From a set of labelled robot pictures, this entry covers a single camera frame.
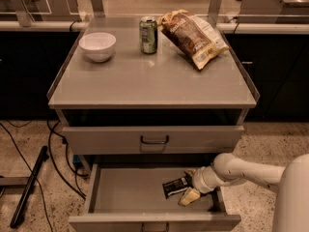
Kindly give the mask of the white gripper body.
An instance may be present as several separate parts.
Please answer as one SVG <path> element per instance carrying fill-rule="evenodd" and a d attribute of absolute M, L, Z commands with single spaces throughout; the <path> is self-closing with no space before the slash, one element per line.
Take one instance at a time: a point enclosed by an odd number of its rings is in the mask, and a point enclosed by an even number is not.
<path fill-rule="evenodd" d="M 220 179 L 213 169 L 208 167 L 198 168 L 192 177 L 192 185 L 199 192 L 206 194 L 213 191 L 217 187 L 225 185 L 225 182 Z"/>

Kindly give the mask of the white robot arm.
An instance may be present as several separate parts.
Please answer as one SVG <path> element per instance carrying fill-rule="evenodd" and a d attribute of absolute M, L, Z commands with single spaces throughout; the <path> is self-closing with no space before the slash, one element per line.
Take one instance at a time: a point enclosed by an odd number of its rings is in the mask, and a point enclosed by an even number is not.
<path fill-rule="evenodd" d="M 190 172 L 192 187 L 179 201 L 196 201 L 218 187 L 247 180 L 276 193 L 272 232 L 309 232 L 309 155 L 286 167 L 250 162 L 233 154 L 219 154 L 211 165 Z"/>

